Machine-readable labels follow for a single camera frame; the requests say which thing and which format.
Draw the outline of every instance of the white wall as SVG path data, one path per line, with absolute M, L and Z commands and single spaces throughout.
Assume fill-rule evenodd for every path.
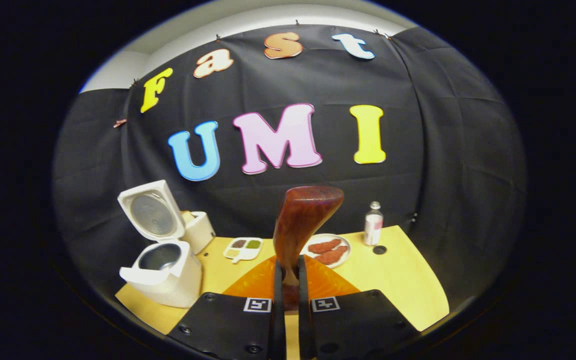
M 380 33 L 388 35 L 394 35 L 415 26 L 413 22 L 388 9 L 363 1 L 350 2 L 350 4 L 352 7 L 360 5 L 362 9 L 368 9 L 373 14 L 322 4 L 280 4 L 250 9 L 219 18 L 220 13 L 214 7 L 222 3 L 232 7 L 237 2 L 234 0 L 210 2 L 180 14 L 140 36 L 106 61 L 90 77 L 80 92 L 95 89 L 128 89 L 134 78 L 141 78 L 157 66 L 188 50 L 215 41 L 216 34 L 220 37 L 227 37 L 248 30 L 290 25 L 294 24 L 295 20 L 298 20 L 300 24 L 338 25 L 369 32 L 377 29 Z M 259 6 L 259 3 L 263 1 L 252 3 Z M 222 11 L 234 10 L 224 7 Z M 189 22 L 185 20 L 193 20 L 195 23 L 189 25 Z M 174 38 L 171 34 L 181 35 Z M 162 44 L 162 39 L 171 38 L 174 39 Z

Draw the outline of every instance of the wooden spatula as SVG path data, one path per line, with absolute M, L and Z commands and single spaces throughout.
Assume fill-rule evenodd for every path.
M 301 186 L 286 191 L 274 226 L 274 252 L 283 273 L 287 311 L 299 306 L 299 253 L 313 234 L 336 212 L 344 192 L 331 186 Z

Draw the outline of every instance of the foam letter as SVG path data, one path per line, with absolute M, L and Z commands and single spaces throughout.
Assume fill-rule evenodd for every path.
M 161 94 L 162 91 L 164 91 L 164 85 L 166 85 L 165 78 L 171 75 L 172 69 L 167 68 L 166 70 L 163 70 L 162 72 L 155 75 L 150 80 L 144 82 L 143 87 L 146 88 L 146 90 L 143 92 L 143 104 L 141 105 L 142 114 L 160 102 L 155 94 Z
M 298 43 L 299 35 L 295 32 L 280 32 L 279 34 L 272 34 L 265 38 L 263 45 L 266 49 L 263 54 L 268 59 L 281 59 L 296 57 L 302 53 L 304 47 Z
M 368 60 L 375 57 L 375 54 L 370 51 L 363 50 L 363 48 L 359 46 L 359 44 L 366 45 L 366 41 L 363 41 L 363 39 L 356 38 L 351 34 L 333 35 L 332 39 L 341 41 L 343 48 L 355 57 Z
M 311 115 L 315 107 L 311 104 L 293 104 L 286 107 L 275 132 L 257 112 L 248 112 L 236 117 L 232 124 L 241 130 L 246 164 L 241 168 L 246 174 L 260 174 L 267 164 L 261 160 L 263 151 L 275 169 L 284 161 L 286 145 L 290 145 L 290 156 L 286 164 L 290 167 L 313 167 L 322 163 L 322 155 L 315 150 Z
M 201 137 L 201 145 L 203 145 L 203 152 L 206 157 L 206 161 L 202 166 L 196 166 L 190 158 L 190 150 L 188 148 L 189 132 L 180 131 L 168 138 L 168 145 L 172 147 L 174 163 L 181 176 L 192 182 L 201 182 L 217 174 L 221 163 L 217 140 L 215 139 L 217 126 L 216 121 L 206 121 L 194 128 L 194 133 Z
M 359 132 L 359 150 L 354 153 L 357 164 L 375 164 L 386 160 L 382 150 L 382 136 L 379 131 L 379 118 L 384 111 L 373 105 L 355 105 L 350 107 L 350 114 L 357 119 Z
M 194 69 L 195 78 L 205 78 L 214 71 L 223 71 L 231 67 L 235 60 L 231 59 L 231 52 L 227 48 L 220 48 L 210 51 L 206 55 L 199 57 L 197 68 Z

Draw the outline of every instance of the yellow letter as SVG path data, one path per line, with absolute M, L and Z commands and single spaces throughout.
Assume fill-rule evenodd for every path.
M 141 112 L 144 113 L 151 107 L 157 105 L 160 101 L 156 94 L 161 94 L 164 91 L 164 85 L 166 85 L 167 77 L 172 75 L 172 69 L 167 68 L 162 72 L 155 75 L 152 79 L 144 82 L 143 87 L 146 88 L 143 92 L 143 105 L 141 105 Z
M 359 131 L 359 150 L 354 153 L 357 164 L 375 164 L 386 160 L 382 150 L 382 136 L 379 132 L 379 118 L 384 111 L 373 105 L 355 105 L 350 114 L 357 119 Z
M 296 57 L 302 53 L 304 47 L 298 43 L 299 35 L 295 32 L 280 32 L 279 34 L 272 34 L 265 38 L 263 45 L 266 49 L 263 54 L 268 59 L 281 59 Z
M 197 68 L 194 69 L 195 78 L 205 78 L 213 71 L 222 71 L 231 67 L 235 60 L 231 59 L 231 52 L 226 48 L 211 51 L 197 60 Z

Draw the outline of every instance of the small bottle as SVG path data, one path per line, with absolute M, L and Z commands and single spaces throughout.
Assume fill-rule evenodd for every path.
M 379 243 L 379 237 L 382 234 L 382 225 L 384 225 L 384 214 L 379 209 L 382 206 L 377 201 L 370 203 L 370 211 L 366 214 L 366 223 L 364 227 L 363 243 L 367 246 L 375 246 Z

